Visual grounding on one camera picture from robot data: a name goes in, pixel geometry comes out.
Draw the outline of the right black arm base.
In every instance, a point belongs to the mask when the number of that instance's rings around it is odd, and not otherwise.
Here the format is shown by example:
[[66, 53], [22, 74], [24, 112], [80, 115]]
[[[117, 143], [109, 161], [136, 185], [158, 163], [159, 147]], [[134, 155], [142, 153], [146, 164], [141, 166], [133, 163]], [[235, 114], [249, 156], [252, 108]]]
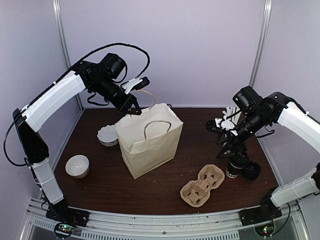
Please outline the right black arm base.
[[242, 226], [255, 225], [262, 222], [271, 221], [272, 219], [282, 216], [282, 212], [278, 208], [270, 212], [267, 209], [263, 209], [261, 206], [243, 209], [238, 214]]

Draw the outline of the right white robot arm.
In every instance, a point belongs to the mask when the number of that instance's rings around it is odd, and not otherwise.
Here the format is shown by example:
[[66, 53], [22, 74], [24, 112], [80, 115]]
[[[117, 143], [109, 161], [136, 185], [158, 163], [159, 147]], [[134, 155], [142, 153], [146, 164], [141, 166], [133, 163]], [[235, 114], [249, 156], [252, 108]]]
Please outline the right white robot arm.
[[281, 207], [320, 193], [320, 122], [294, 98], [275, 91], [261, 96], [251, 86], [232, 98], [235, 112], [213, 119], [221, 134], [219, 159], [243, 158], [249, 140], [257, 139], [279, 186], [266, 194], [256, 210], [268, 220]]

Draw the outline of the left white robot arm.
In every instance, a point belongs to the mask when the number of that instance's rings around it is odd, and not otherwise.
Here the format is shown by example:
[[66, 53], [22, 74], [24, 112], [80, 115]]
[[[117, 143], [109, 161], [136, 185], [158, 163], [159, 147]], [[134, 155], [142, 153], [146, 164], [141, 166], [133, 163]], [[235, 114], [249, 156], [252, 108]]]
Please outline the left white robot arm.
[[114, 53], [108, 53], [99, 63], [81, 60], [41, 96], [15, 112], [15, 126], [27, 163], [48, 202], [54, 205], [53, 215], [61, 222], [69, 221], [72, 211], [61, 203], [64, 195], [50, 167], [49, 148], [39, 130], [58, 109], [84, 90], [101, 95], [120, 112], [140, 115], [142, 110], [131, 91], [139, 90], [150, 82], [147, 77], [138, 76], [119, 86], [115, 79], [126, 66], [125, 61]]

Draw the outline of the cream paper bag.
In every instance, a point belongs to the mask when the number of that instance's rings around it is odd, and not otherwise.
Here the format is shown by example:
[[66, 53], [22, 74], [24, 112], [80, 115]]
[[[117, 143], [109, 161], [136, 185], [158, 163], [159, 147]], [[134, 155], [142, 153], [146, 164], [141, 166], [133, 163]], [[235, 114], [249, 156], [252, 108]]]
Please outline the cream paper bag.
[[123, 161], [134, 179], [175, 157], [183, 124], [166, 103], [154, 103], [115, 123]]

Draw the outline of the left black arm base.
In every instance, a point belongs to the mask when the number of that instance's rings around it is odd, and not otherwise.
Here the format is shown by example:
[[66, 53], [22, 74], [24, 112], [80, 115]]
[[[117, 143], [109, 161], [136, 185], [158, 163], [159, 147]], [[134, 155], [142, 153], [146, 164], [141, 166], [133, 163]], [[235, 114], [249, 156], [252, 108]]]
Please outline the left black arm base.
[[45, 214], [47, 219], [77, 227], [86, 227], [89, 215], [90, 213], [88, 211], [71, 208], [68, 203], [63, 201], [57, 204], [50, 203]]

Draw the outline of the cardboard cup carrier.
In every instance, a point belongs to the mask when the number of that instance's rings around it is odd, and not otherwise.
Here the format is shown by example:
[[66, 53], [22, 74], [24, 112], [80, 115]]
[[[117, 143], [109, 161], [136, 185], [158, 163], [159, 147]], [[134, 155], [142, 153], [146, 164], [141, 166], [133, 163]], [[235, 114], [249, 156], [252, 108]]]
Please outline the cardboard cup carrier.
[[210, 198], [211, 190], [215, 190], [225, 180], [224, 172], [214, 164], [205, 165], [197, 175], [180, 190], [180, 197], [191, 207], [199, 208]]

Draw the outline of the black paper coffee cup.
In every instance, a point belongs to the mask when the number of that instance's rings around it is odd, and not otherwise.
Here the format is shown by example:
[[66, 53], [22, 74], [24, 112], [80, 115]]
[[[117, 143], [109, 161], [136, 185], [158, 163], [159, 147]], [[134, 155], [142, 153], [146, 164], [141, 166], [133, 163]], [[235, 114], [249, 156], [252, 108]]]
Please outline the black paper coffee cup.
[[241, 163], [230, 160], [227, 164], [225, 173], [229, 178], [235, 179], [239, 174], [242, 173], [243, 169], [248, 165], [248, 163], [248, 161]]

